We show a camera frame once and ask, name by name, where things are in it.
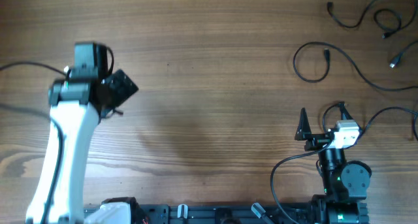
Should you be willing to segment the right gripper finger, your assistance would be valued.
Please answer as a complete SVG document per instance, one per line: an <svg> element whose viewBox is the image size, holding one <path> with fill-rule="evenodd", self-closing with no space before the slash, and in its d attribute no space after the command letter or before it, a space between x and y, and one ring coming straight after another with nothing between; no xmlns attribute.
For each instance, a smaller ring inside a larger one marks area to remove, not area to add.
<svg viewBox="0 0 418 224"><path fill-rule="evenodd" d="M295 140L302 141L302 140L311 140L311 139L312 139L312 131L311 131L310 124L308 121L306 109L302 108L300 111L300 119L299 119L297 131L295 133Z"/></svg>
<svg viewBox="0 0 418 224"><path fill-rule="evenodd" d="M351 117L350 113L347 111L345 102L339 102L338 108L340 110L341 120L355 123L355 125L359 128L359 131L361 131L360 125Z"/></svg>

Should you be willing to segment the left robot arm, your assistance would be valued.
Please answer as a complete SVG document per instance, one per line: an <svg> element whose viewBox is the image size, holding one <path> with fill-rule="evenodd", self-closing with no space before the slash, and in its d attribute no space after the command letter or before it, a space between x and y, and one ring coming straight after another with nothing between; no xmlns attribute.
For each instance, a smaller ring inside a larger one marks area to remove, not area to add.
<svg viewBox="0 0 418 224"><path fill-rule="evenodd" d="M26 223L83 223L83 187L95 128L138 91L114 70L110 47L97 42L74 45L74 64L48 90L50 135L42 172L27 208Z"/></svg>

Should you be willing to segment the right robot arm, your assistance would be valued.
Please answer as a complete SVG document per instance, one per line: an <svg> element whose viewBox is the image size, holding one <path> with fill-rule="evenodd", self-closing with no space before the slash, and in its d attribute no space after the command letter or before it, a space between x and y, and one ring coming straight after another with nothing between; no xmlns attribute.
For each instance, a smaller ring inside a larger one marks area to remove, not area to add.
<svg viewBox="0 0 418 224"><path fill-rule="evenodd" d="M362 130L344 103L336 105L341 120L321 134L313 134L306 109L300 111L295 140L305 141L304 150L317 152L324 193L314 195L308 206L308 223L365 224L370 222L366 203L371 168L361 161L347 161L344 150L357 143Z"/></svg>

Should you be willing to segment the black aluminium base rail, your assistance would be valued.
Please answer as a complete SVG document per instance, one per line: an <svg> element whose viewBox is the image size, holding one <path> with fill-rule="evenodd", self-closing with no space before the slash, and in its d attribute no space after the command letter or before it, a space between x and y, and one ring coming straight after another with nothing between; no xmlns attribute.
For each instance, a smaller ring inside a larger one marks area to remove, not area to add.
<svg viewBox="0 0 418 224"><path fill-rule="evenodd" d="M312 207L308 203L286 203L287 218L276 207L261 206L178 206L142 205L135 223L352 223L369 224L367 205L341 204L326 208Z"/></svg>

